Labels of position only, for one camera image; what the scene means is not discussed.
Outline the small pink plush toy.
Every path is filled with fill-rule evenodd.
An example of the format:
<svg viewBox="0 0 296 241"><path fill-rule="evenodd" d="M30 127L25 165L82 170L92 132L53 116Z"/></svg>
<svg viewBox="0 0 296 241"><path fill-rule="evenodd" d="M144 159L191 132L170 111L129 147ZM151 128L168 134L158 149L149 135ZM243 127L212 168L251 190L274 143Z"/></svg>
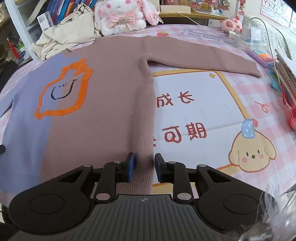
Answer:
<svg viewBox="0 0 296 241"><path fill-rule="evenodd" d="M241 34L243 27L240 21L239 15L232 18L228 18L220 21L220 28L223 32L228 33L229 31Z"/></svg>

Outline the white Garbllet book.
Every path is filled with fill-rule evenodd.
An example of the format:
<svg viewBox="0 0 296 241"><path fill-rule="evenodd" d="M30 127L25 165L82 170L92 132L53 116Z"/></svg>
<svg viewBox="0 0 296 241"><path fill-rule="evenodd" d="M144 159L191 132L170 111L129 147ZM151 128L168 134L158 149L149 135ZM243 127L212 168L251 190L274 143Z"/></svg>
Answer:
<svg viewBox="0 0 296 241"><path fill-rule="evenodd" d="M39 15L37 17L37 20L43 32L54 26L54 23L49 11L46 11L45 13Z"/></svg>

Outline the red scissors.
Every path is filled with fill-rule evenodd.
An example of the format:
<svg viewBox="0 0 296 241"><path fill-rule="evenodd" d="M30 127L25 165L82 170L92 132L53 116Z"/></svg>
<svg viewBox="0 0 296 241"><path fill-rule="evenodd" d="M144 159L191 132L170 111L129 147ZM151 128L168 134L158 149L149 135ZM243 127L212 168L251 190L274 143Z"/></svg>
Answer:
<svg viewBox="0 0 296 241"><path fill-rule="evenodd" d="M290 125L290 127L295 131L296 130L296 117L295 117L295 105L291 106L287 102L286 93L285 93L285 87L283 83L280 84L281 92L282 92L282 101L284 105L284 112L285 117Z"/></svg>

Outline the pink checkered cartoon mat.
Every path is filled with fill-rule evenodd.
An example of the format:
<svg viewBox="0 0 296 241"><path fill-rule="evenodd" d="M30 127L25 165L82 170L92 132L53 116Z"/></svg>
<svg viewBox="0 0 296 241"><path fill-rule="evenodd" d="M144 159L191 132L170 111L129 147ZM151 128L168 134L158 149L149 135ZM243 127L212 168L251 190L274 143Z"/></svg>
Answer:
<svg viewBox="0 0 296 241"><path fill-rule="evenodd" d="M172 33L163 37L214 47ZM251 60L236 48L217 48ZM261 190L283 192L295 184L295 131L260 66L256 77L148 65L156 97L152 158L159 152L189 168L206 164Z"/></svg>

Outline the blue round toy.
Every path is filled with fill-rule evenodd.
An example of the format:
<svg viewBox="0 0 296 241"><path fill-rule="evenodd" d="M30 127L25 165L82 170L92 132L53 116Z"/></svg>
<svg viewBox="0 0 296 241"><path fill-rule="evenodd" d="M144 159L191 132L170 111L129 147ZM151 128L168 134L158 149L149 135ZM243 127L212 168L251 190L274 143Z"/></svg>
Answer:
<svg viewBox="0 0 296 241"><path fill-rule="evenodd" d="M274 90L281 91L280 83L276 74L270 70L267 70L267 74L271 77L271 87Z"/></svg>

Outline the spiral notebooks stack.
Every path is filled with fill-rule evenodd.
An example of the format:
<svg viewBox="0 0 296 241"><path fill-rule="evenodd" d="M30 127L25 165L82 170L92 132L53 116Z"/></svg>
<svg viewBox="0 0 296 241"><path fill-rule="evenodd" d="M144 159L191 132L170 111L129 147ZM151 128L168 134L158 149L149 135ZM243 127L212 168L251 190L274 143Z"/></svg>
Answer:
<svg viewBox="0 0 296 241"><path fill-rule="evenodd" d="M281 54L280 51L275 51L277 53L275 67L278 71L280 81L284 86L289 103L295 105L295 62L284 54Z"/></svg>

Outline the purple and brown sweater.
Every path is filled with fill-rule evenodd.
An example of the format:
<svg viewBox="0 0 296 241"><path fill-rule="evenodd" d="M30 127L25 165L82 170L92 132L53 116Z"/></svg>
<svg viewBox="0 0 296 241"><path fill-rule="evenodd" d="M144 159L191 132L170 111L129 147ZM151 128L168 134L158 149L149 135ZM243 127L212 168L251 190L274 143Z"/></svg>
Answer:
<svg viewBox="0 0 296 241"><path fill-rule="evenodd" d="M1 154L1 195L18 193L85 164L137 155L124 193L150 192L156 97L148 63L260 77L254 61L172 37L112 36L64 50L1 100L10 113Z"/></svg>

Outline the white power adapter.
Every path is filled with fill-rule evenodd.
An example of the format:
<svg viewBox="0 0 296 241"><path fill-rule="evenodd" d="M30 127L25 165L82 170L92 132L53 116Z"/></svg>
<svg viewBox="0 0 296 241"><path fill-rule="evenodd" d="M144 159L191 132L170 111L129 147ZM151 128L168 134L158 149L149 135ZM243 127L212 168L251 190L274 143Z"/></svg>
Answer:
<svg viewBox="0 0 296 241"><path fill-rule="evenodd" d="M235 33L233 31L229 31L228 38L234 40L234 46L240 50L245 52L251 50L251 28L243 27L241 29L241 33Z"/></svg>

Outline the orange paper strip bundle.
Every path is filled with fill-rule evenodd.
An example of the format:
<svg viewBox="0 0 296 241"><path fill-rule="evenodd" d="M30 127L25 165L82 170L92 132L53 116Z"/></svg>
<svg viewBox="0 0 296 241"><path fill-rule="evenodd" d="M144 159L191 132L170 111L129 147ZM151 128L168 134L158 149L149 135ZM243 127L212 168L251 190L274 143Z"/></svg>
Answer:
<svg viewBox="0 0 296 241"><path fill-rule="evenodd" d="M270 54L268 53L257 53L257 56L266 63L271 63L276 61Z"/></svg>

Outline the clear plastic storage box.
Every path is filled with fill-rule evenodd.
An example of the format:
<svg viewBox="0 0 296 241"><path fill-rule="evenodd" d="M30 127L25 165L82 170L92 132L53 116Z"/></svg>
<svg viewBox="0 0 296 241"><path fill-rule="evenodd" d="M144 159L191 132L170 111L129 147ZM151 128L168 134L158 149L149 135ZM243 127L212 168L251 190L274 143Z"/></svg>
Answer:
<svg viewBox="0 0 296 241"><path fill-rule="evenodd" d="M265 52L268 49L268 44L265 41L262 28L250 27L251 30L251 51Z"/></svg>

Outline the row of colourful books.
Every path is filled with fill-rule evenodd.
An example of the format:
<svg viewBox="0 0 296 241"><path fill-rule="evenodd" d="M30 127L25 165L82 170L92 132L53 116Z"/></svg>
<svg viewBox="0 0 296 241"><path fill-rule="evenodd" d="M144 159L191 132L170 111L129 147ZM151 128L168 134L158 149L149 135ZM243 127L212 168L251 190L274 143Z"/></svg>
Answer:
<svg viewBox="0 0 296 241"><path fill-rule="evenodd" d="M90 9L94 10L97 0L50 0L46 11L49 12L54 25L59 24L74 11L83 14Z"/></svg>

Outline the purple paper strip bundle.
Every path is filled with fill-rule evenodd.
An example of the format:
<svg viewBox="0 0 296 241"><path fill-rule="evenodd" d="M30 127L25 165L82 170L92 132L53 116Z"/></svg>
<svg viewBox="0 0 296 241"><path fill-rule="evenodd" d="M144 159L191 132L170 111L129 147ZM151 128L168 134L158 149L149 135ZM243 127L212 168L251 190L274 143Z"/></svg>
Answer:
<svg viewBox="0 0 296 241"><path fill-rule="evenodd" d="M252 57L256 62L258 62L262 67L267 68L268 64L262 60L254 51L248 50L247 54Z"/></svg>

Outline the white pink bunny plush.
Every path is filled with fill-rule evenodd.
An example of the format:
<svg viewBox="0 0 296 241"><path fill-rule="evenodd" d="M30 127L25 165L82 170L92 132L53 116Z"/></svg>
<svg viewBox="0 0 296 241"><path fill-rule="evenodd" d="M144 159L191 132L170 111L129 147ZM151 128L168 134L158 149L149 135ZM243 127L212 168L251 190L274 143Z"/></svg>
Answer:
<svg viewBox="0 0 296 241"><path fill-rule="evenodd" d="M94 8L95 26L104 36L141 31L147 24L163 23L160 12L150 1L98 1Z"/></svg>

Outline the wooden white bookshelf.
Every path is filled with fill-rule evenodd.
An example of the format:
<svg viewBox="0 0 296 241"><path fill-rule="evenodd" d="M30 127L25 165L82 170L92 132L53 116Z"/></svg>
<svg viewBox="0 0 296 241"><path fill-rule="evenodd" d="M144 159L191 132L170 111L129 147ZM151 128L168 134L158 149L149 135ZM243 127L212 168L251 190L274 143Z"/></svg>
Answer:
<svg viewBox="0 0 296 241"><path fill-rule="evenodd" d="M42 29L37 16L45 12L48 1L42 0L5 0L6 8L16 31L32 59L36 55L30 50L31 44L35 43L41 36Z"/></svg>

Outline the cream beige garment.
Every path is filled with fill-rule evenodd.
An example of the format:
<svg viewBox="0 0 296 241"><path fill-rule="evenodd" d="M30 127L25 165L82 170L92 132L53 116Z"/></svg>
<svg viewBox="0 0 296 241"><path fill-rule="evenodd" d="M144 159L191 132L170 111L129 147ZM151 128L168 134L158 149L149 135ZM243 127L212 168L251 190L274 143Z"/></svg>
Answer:
<svg viewBox="0 0 296 241"><path fill-rule="evenodd" d="M65 49L94 41L100 37L94 22L93 10L79 4L74 11L59 24L48 28L30 50L42 61L49 59Z"/></svg>

